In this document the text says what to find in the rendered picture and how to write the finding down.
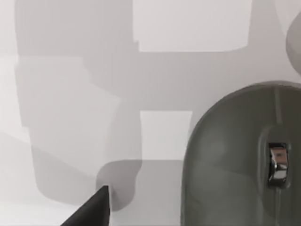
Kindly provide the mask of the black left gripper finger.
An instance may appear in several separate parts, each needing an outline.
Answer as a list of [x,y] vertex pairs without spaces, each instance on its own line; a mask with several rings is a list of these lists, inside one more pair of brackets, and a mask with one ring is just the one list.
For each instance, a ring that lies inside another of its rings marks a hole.
[[102,186],[60,226],[109,226],[109,186]]

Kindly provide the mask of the grey computer mouse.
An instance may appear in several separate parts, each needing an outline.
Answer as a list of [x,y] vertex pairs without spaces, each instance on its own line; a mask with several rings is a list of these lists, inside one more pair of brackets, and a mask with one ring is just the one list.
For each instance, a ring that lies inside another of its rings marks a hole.
[[186,148],[181,226],[301,226],[301,84],[253,84],[216,102]]

